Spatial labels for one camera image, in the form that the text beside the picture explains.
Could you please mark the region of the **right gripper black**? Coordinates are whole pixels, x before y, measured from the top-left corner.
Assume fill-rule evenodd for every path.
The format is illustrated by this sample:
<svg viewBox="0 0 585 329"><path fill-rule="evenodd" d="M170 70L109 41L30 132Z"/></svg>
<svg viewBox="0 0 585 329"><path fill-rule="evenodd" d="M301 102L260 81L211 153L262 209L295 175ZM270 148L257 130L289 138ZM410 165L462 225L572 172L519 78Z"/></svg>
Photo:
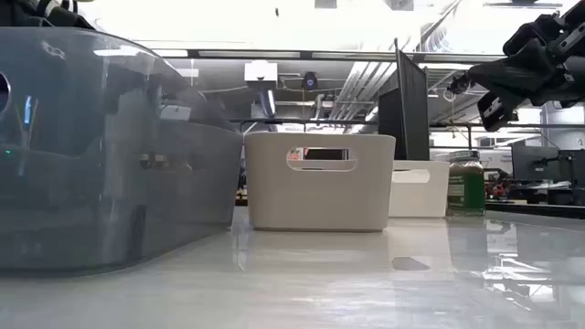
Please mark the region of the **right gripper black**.
<svg viewBox="0 0 585 329"><path fill-rule="evenodd" d="M468 77L489 90L478 102L482 126L496 132L519 102L585 101L585 17L541 15L503 45L506 58L471 67Z"/></svg>

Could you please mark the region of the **green lid herb spice jar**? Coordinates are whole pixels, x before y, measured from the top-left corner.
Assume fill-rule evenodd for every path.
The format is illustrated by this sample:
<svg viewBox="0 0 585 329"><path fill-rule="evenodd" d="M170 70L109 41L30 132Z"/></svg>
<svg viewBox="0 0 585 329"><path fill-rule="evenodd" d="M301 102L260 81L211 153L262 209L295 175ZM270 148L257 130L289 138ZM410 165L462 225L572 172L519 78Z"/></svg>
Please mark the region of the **green lid herb spice jar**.
<svg viewBox="0 0 585 329"><path fill-rule="evenodd" d="M450 153L447 213L450 216L484 215L484 168L478 151Z"/></svg>

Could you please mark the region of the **dark computer monitor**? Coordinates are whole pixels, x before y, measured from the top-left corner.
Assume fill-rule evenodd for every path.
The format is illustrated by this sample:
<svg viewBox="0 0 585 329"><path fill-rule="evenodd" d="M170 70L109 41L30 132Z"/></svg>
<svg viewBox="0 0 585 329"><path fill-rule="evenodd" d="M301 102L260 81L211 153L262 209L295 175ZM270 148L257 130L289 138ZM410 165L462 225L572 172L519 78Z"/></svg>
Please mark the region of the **dark computer monitor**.
<svg viewBox="0 0 585 329"><path fill-rule="evenodd" d="M559 180L558 149L514 143L511 149L516 180Z"/></svg>
<svg viewBox="0 0 585 329"><path fill-rule="evenodd" d="M585 186L585 149L560 150L559 163L562 181L568 181L576 186Z"/></svg>

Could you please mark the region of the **dark ceiling light fixture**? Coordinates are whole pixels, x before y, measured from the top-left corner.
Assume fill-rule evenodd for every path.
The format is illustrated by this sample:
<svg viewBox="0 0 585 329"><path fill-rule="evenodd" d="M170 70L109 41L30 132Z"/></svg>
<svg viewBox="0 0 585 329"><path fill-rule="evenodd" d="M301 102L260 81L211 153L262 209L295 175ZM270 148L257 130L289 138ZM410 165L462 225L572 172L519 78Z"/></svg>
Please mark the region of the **dark ceiling light fixture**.
<svg viewBox="0 0 585 329"><path fill-rule="evenodd" d="M554 0L484 0L483 6L491 7L527 7L559 8L563 4Z"/></svg>

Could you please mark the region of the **black partition panel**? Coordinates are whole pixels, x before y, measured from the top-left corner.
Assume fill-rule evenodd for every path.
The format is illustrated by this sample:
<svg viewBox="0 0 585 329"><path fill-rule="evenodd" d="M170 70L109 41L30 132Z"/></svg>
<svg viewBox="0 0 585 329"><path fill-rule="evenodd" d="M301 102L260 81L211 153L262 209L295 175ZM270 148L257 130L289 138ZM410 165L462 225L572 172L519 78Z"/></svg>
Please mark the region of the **black partition panel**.
<svg viewBox="0 0 585 329"><path fill-rule="evenodd" d="M429 161L427 75L394 39L393 71L378 95L378 133L396 139L396 160Z"/></svg>

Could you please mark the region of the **red and black equipment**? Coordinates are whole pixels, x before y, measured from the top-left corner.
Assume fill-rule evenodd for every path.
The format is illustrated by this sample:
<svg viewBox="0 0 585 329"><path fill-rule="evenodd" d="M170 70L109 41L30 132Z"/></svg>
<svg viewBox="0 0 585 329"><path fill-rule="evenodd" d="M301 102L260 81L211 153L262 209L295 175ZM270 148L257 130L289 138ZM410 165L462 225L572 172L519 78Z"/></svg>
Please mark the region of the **red and black equipment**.
<svg viewBox="0 0 585 329"><path fill-rule="evenodd" d="M484 182L485 198L500 199L506 196L509 186L508 179L489 179Z"/></svg>

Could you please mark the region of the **clear grey plastic bin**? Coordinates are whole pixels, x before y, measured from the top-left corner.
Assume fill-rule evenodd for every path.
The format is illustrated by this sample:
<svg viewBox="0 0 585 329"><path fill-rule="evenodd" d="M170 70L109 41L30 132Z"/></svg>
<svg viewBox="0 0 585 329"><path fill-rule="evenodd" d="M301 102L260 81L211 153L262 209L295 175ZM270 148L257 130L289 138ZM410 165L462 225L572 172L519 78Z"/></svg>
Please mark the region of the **clear grey plastic bin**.
<svg viewBox="0 0 585 329"><path fill-rule="evenodd" d="M0 275L113 270L226 229L242 143L148 48L0 27Z"/></svg>

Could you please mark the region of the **black table frame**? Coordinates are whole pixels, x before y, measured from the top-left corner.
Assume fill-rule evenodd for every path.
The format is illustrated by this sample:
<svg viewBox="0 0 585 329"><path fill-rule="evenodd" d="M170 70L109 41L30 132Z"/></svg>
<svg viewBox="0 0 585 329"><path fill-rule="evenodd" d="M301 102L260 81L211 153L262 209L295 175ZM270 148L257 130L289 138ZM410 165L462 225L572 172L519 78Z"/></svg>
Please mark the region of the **black table frame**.
<svg viewBox="0 0 585 329"><path fill-rule="evenodd" d="M585 219L585 207L488 202L490 211L536 215L556 218Z"/></svg>

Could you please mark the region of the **white plastic handled bin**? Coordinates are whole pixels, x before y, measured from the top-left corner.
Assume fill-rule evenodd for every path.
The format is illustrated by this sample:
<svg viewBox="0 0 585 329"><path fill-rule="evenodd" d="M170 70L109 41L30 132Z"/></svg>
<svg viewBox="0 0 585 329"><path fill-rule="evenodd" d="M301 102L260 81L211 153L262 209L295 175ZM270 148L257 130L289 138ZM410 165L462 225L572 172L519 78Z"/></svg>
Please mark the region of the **white plastic handled bin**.
<svg viewBox="0 0 585 329"><path fill-rule="evenodd" d="M264 230L383 230L395 147L395 138L384 134L247 134L251 225Z"/></svg>
<svg viewBox="0 0 585 329"><path fill-rule="evenodd" d="M395 160L391 178L390 218L442 218L446 213L449 164Z"/></svg>

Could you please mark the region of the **black horizontal frame bar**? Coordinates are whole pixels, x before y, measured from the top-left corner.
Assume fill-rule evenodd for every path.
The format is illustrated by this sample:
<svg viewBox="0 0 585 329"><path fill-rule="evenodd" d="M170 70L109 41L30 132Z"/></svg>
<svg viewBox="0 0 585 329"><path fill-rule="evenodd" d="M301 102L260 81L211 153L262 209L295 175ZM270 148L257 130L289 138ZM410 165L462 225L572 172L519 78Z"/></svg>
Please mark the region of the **black horizontal frame bar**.
<svg viewBox="0 0 585 329"><path fill-rule="evenodd" d="M501 55L423 53L391 50L389 52L277 49L197 49L153 48L163 58L191 59L274 59L304 61L396 62L403 54L417 63L478 64L502 59Z"/></svg>

